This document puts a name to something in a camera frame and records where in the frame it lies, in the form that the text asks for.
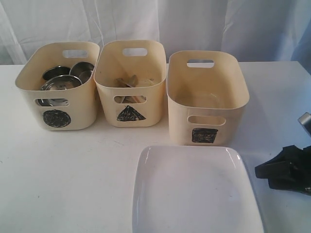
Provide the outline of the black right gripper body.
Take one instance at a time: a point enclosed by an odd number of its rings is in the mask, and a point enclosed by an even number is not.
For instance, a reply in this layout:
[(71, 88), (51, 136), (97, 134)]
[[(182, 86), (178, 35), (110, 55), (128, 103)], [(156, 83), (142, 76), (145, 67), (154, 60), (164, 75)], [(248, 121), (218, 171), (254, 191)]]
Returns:
[(298, 187), (302, 193), (311, 195), (311, 149), (304, 148), (297, 159), (297, 177)]

